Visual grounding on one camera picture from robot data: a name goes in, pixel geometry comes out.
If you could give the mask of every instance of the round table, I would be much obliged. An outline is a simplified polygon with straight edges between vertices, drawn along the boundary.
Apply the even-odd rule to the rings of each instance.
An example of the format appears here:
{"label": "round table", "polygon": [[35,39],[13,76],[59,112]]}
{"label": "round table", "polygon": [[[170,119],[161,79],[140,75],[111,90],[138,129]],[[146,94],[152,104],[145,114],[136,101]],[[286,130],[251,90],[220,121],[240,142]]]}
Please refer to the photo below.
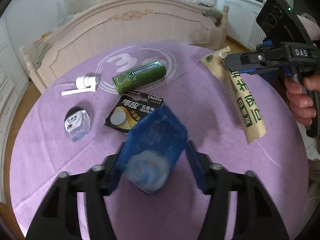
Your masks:
{"label": "round table", "polygon": [[[39,98],[16,138],[10,169],[14,213],[27,231],[38,205],[57,174],[78,174],[114,154],[126,135],[104,125],[120,96],[111,77],[156,60],[167,68],[164,79],[140,91],[164,102],[188,129],[199,152],[229,171],[254,170],[276,204],[290,238],[298,232],[307,201],[308,163],[297,124],[278,93],[258,75],[242,75],[263,115],[267,133],[247,145],[227,87],[199,60],[209,50],[181,43],[145,43],[127,46],[91,58],[58,78]],[[61,96],[72,89],[60,84],[76,77],[98,75],[96,92]],[[64,131],[64,118],[73,106],[87,110],[90,133],[73,142]],[[83,195],[78,194],[81,233],[88,232]],[[209,196],[197,188],[185,152],[164,188],[146,196],[125,178],[106,206],[118,239],[197,239]],[[226,239],[235,225],[236,196],[231,196]]]}

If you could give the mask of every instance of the person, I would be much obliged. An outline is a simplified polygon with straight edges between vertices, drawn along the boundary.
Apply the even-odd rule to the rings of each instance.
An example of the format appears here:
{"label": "person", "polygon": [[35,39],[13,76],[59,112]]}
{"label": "person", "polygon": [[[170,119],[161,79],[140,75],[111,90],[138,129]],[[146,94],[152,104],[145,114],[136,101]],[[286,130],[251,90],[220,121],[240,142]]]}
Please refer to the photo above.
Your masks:
{"label": "person", "polygon": [[[302,86],[290,78],[286,77],[284,83],[287,87],[287,98],[290,100],[290,108],[294,119],[303,125],[311,125],[312,118],[316,116],[316,110],[312,108],[312,99],[302,94]],[[305,77],[303,84],[307,90],[320,91],[320,74]]]}

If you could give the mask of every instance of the yellow food package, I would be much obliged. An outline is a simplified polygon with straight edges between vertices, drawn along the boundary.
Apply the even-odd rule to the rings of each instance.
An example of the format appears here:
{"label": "yellow food package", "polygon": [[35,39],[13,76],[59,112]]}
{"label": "yellow food package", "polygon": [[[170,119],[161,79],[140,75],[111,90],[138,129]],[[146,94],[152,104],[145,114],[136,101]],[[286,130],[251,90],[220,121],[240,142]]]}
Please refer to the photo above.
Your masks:
{"label": "yellow food package", "polygon": [[230,47],[226,47],[206,55],[201,62],[215,77],[227,84],[229,96],[236,108],[249,144],[264,136],[267,131],[258,106],[239,72],[231,72],[224,67],[223,59],[230,53]]}

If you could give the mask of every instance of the bed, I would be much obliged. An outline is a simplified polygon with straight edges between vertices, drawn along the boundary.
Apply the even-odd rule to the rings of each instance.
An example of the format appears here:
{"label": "bed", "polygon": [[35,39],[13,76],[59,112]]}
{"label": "bed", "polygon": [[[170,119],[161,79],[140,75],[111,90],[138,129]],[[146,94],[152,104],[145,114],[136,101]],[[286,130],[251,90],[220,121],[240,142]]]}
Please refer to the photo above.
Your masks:
{"label": "bed", "polygon": [[36,68],[25,47],[20,54],[41,93],[64,73],[105,50],[151,41],[178,41],[221,49],[227,35],[229,6],[219,27],[203,14],[207,7],[183,0],[108,0],[75,15],[44,42],[52,47]]}

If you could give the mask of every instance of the blue plastic wrapped package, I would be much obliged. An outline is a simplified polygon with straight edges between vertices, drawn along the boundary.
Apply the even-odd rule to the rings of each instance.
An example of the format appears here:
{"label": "blue plastic wrapped package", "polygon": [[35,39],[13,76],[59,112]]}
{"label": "blue plastic wrapped package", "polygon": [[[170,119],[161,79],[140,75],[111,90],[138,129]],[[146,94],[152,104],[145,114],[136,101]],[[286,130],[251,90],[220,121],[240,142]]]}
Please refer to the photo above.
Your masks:
{"label": "blue plastic wrapped package", "polygon": [[116,167],[141,190],[155,194],[166,183],[187,140],[187,129],[162,105],[129,130]]}

